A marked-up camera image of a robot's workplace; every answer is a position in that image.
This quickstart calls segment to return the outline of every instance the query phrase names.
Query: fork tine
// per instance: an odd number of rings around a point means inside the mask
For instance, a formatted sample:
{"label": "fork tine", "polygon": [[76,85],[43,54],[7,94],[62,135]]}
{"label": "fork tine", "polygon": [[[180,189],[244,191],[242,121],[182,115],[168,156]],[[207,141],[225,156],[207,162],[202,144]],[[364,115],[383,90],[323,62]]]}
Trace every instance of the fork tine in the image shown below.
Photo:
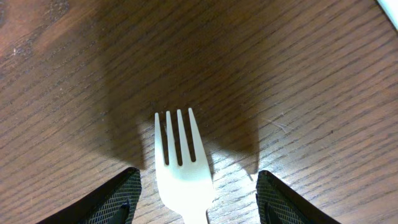
{"label": "fork tine", "polygon": [[195,149],[195,156],[197,158],[197,162],[205,161],[207,163],[205,149],[203,148],[203,144],[201,142],[198,125],[193,115],[192,108],[189,108],[188,112],[189,112],[189,121],[191,123],[191,130],[192,130],[193,148]]}
{"label": "fork tine", "polygon": [[167,123],[167,146],[169,150],[169,165],[178,165],[177,153],[175,152],[175,141],[173,135],[172,118],[170,112],[166,112],[166,123]]}
{"label": "fork tine", "polygon": [[160,132],[159,114],[155,114],[155,166],[164,166],[162,133]]}
{"label": "fork tine", "polygon": [[178,132],[180,134],[180,145],[181,145],[181,157],[182,164],[191,162],[191,156],[189,154],[187,136],[185,135],[184,122],[182,121],[181,110],[177,110],[178,119]]}

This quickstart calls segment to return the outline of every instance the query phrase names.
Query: scratch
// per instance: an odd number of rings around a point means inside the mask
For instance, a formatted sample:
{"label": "scratch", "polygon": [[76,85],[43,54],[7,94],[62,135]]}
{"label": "scratch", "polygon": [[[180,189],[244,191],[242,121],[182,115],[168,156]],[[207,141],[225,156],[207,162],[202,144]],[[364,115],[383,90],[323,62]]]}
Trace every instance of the scratch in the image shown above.
{"label": "scratch", "polygon": [[327,150],[326,150],[326,153],[328,154],[328,156],[333,160],[333,162],[335,163],[335,164],[340,164],[340,162],[339,161],[337,161],[335,158],[334,158],[334,156],[330,153],[330,152],[328,152]]}
{"label": "scratch", "polygon": [[286,125],[284,125],[284,124],[277,123],[277,122],[275,122],[275,121],[271,121],[271,120],[269,120],[269,119],[267,119],[267,121],[270,122],[271,124],[277,126],[277,127],[280,128],[281,130],[283,130],[284,133],[288,133],[288,131],[286,130],[286,128],[289,128],[288,126],[286,126]]}
{"label": "scratch", "polygon": [[244,171],[251,182],[257,182],[257,174],[250,174],[246,169],[244,169]]}

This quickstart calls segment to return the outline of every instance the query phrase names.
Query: fork head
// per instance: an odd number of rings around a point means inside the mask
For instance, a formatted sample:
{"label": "fork head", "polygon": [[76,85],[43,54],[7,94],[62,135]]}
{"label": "fork head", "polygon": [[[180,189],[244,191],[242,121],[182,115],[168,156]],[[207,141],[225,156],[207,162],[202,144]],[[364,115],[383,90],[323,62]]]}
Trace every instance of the fork head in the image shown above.
{"label": "fork head", "polygon": [[183,217],[206,212],[215,197],[206,153],[191,108],[188,113],[196,161],[191,160],[182,114],[177,110],[182,166],[177,162],[170,112],[166,112],[168,165],[164,159],[159,114],[155,114],[155,169],[159,195],[166,207]]}

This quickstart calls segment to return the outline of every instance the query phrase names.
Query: wooden table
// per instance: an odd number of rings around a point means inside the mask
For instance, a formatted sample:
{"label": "wooden table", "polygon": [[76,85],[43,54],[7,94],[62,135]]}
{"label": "wooden table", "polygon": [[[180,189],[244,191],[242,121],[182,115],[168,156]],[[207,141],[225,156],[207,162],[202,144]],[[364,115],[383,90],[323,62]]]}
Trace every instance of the wooden table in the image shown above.
{"label": "wooden table", "polygon": [[339,222],[398,222],[398,36],[376,1],[0,0],[0,43],[0,223],[128,166],[133,223],[182,223],[157,193],[154,113],[189,107],[210,223],[259,222],[263,169]]}

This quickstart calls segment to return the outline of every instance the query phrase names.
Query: fork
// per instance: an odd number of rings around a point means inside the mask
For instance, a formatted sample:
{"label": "fork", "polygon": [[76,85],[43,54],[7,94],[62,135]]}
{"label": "fork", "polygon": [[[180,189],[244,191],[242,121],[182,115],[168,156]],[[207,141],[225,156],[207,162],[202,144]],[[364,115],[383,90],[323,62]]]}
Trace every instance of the fork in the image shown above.
{"label": "fork", "polygon": [[192,162],[181,110],[177,110],[182,166],[177,162],[170,112],[166,112],[169,164],[164,160],[159,114],[155,114],[155,169],[162,202],[180,214],[184,223],[207,223],[206,210],[215,197],[206,153],[192,109],[188,109],[196,161]]}

